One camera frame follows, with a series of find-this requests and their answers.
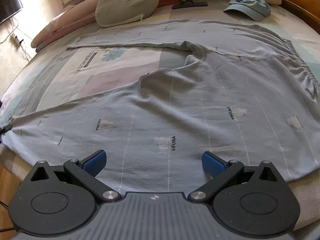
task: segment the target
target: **star logo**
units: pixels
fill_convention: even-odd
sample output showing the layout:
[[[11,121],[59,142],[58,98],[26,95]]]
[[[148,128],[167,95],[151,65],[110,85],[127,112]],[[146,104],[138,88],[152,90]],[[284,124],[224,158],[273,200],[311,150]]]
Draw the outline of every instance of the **star logo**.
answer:
[[[152,200],[156,201],[158,200],[160,197],[158,195],[153,195],[152,197],[150,197]]]

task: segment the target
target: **dark rectangular object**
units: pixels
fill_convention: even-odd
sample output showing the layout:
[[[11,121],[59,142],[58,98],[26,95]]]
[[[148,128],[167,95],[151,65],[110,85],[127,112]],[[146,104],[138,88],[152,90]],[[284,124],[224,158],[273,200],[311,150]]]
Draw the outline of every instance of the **dark rectangular object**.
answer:
[[[23,8],[21,0],[0,0],[0,24]]]
[[[195,2],[195,3],[184,3],[184,4],[175,4],[172,6],[172,9],[181,9],[181,8],[189,8],[189,7],[204,7],[208,6],[207,2]]]

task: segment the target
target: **blue flower print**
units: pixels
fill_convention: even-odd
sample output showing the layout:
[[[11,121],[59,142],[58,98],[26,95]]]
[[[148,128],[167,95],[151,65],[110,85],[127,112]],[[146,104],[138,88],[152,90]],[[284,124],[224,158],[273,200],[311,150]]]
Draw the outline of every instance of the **blue flower print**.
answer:
[[[107,62],[109,60],[113,61],[117,58],[120,58],[124,53],[126,49],[112,49],[107,54],[103,55],[103,58],[101,59],[104,62]]]

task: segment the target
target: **cap brim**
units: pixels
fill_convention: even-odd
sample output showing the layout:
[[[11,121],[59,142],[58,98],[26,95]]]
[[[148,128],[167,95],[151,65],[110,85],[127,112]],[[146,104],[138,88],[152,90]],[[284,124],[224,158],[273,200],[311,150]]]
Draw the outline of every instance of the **cap brim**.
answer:
[[[231,4],[228,6],[227,9],[224,10],[224,12],[229,10],[243,12],[244,14],[248,15],[252,20],[255,20],[257,22],[261,22],[265,18],[261,13],[258,13],[255,10],[242,4]]]

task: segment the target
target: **blue gripper pad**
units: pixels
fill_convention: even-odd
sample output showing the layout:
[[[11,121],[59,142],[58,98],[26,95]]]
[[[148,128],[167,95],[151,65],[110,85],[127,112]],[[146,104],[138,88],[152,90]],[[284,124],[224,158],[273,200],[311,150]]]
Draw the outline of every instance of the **blue gripper pad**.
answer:
[[[92,176],[97,176],[107,164],[107,154],[104,150],[98,150],[80,162],[83,170]]]
[[[215,158],[211,157],[207,153],[202,154],[202,167],[213,178],[226,170],[226,167],[224,164],[220,163],[219,161],[217,161]]]

